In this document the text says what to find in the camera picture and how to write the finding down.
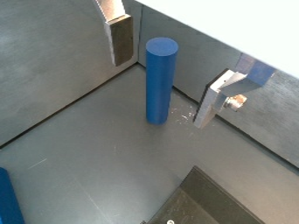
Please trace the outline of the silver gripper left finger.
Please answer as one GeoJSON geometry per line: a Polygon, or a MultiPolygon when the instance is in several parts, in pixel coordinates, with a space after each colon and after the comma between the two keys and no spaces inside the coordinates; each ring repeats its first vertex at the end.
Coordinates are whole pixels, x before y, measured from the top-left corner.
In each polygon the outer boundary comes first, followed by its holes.
{"type": "Polygon", "coordinates": [[[122,0],[94,0],[105,19],[113,63],[117,67],[134,56],[134,18],[127,14],[122,0]]]}

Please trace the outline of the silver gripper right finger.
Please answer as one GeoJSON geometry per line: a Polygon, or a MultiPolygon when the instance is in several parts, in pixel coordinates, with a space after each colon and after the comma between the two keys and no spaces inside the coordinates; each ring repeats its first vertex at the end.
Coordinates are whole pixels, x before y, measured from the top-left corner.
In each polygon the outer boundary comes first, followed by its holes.
{"type": "Polygon", "coordinates": [[[245,93],[262,88],[275,71],[269,64],[242,53],[235,68],[226,69],[206,86],[194,125],[202,129],[226,108],[238,111],[247,101],[245,93]]]}

